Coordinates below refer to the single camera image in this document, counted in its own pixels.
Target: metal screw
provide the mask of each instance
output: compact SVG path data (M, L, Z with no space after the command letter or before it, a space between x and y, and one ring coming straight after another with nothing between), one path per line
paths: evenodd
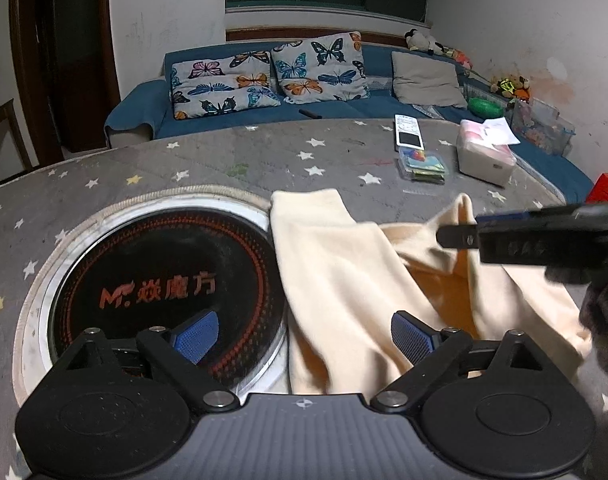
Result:
M235 402L235 396L231 392L215 390L204 395L204 402L213 408L225 408Z
M396 392L395 390L388 390L382 392L377 396L377 400L380 404L383 404L387 408L399 408L404 406L408 402L408 396L402 392Z

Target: red object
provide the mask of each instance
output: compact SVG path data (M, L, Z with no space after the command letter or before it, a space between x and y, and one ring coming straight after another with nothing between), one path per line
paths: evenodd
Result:
M608 173L600 175L595 186L586 197L586 202L608 202Z

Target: cream cloth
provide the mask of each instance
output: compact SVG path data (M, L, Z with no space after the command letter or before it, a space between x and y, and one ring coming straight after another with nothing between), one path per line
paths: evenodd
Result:
M569 377L590 351L577 307L544 269L483 265L478 251L439 246L437 227L474 222L465 194L426 224L357 223L334 189L278 191L272 203L294 394L370 399L407 371L390 335L398 310L482 339L524 330Z

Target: sofa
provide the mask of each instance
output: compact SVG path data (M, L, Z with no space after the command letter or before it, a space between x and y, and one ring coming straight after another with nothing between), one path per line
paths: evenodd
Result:
M313 120L300 113L300 110L311 112L324 119L390 118L392 120L396 114L427 118L427 115L414 106L399 102L392 92L393 67L391 53L393 51L409 51L394 46L363 44L362 52L370 98L349 102L324 101L294 105L284 102L283 96L280 96L282 102L277 107L253 108L225 115L175 120L173 104L170 99L171 67L175 63L196 59L222 59L250 50L271 50L281 44L283 44L282 41L226 43L166 54L164 58L164 78L143 82L136 86L108 116L104 125L106 142L111 146L113 136L120 132L141 130L143 124L149 126L152 131L152 139L164 139L234 126ZM428 56L428 54L421 52L413 52L412 54L414 56ZM461 65L447 58L440 57L439 60L450 62L455 66L461 87L471 86L482 91L488 90L488 86L482 82L469 78ZM481 121L468 110L462 108L452 106L434 107L434 110L445 120L457 124L463 119ZM588 192L590 192L593 186L592 181L564 157L547 155L526 140L521 144L511 146L511 148L518 156L518 161L522 167L535 174L566 202L583 202Z

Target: orange butterfly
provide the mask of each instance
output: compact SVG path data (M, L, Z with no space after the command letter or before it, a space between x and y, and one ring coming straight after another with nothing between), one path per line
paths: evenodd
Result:
M284 85L284 89L292 92L293 95L302 95L305 91L312 94L313 91L322 93L322 87L319 86L319 82L314 79L306 79L305 83L289 83Z
M359 32L350 32L350 35L355 50L361 50L361 34Z
M257 77L251 74L250 78L244 75L238 75L236 77L239 83L239 88L246 88L247 86L263 86L268 88L268 76L266 74L258 74Z

